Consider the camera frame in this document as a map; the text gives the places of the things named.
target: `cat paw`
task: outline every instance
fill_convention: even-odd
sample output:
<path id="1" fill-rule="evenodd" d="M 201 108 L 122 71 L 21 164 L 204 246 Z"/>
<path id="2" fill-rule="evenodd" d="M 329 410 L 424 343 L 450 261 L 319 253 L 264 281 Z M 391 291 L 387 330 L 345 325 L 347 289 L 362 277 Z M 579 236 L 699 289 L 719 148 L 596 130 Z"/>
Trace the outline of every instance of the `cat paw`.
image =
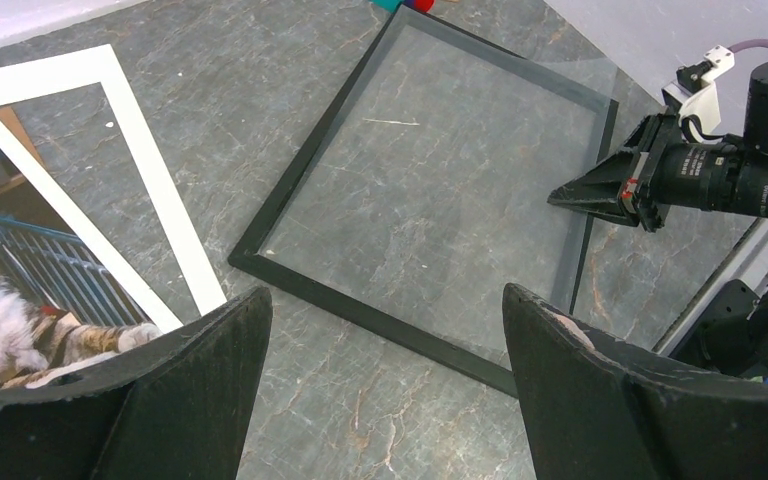
<path id="1" fill-rule="evenodd" d="M 16 355 L 16 370 L 31 370 L 38 372 L 48 368 L 48 360 L 36 350 L 24 350 Z"/>
<path id="2" fill-rule="evenodd" d="M 120 352 L 127 352 L 140 345 L 145 345 L 161 335 L 163 335 L 163 332 L 151 323 L 138 325 L 126 330 L 119 336 L 118 350 Z"/>

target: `white wall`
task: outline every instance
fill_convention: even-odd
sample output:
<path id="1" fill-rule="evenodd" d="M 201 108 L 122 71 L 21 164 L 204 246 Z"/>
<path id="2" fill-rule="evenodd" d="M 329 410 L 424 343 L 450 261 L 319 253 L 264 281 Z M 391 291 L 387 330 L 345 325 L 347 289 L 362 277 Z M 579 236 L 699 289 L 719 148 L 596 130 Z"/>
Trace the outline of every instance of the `white wall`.
<path id="1" fill-rule="evenodd" d="M 768 0 L 546 1 L 659 101 L 675 70 L 715 45 L 768 38 Z M 767 60 L 764 50 L 741 52 L 717 80 L 720 131 L 742 133 L 749 73 Z"/>
<path id="2" fill-rule="evenodd" d="M 143 0 L 0 0 L 0 47 L 106 15 Z"/>

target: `striped fur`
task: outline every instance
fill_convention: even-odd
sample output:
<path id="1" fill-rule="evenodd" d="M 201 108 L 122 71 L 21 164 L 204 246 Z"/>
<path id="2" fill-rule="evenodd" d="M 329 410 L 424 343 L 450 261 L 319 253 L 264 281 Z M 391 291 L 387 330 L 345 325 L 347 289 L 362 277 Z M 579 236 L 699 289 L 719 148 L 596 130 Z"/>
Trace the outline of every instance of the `striped fur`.
<path id="1" fill-rule="evenodd" d="M 152 324 L 96 327 L 44 313 L 0 276 L 0 389 L 48 384 L 159 335 Z"/>

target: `robotic arm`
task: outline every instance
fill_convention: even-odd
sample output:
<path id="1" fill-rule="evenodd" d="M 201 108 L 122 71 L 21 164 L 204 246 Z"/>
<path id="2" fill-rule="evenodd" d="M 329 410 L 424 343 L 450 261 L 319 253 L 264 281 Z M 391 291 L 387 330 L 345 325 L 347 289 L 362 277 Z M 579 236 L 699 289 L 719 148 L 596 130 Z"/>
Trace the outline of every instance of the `robotic arm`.
<path id="1" fill-rule="evenodd" d="M 718 46 L 679 69 L 663 89 L 664 113 L 644 118 L 622 147 L 553 191 L 549 203 L 648 232 L 664 226 L 671 205 L 768 218 L 768 63 L 752 72 L 743 136 L 706 133 L 720 121 L 714 80 L 752 46 L 768 41 Z"/>

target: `glass pane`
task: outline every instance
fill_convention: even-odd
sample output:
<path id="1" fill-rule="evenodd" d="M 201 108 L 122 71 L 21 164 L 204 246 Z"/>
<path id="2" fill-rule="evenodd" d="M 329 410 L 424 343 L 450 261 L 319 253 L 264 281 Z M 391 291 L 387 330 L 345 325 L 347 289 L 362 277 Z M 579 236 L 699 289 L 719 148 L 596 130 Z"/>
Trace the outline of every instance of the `glass pane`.
<path id="1" fill-rule="evenodd" d="M 261 254 L 507 366 L 502 288 L 549 297 L 599 117 L 407 26 Z"/>

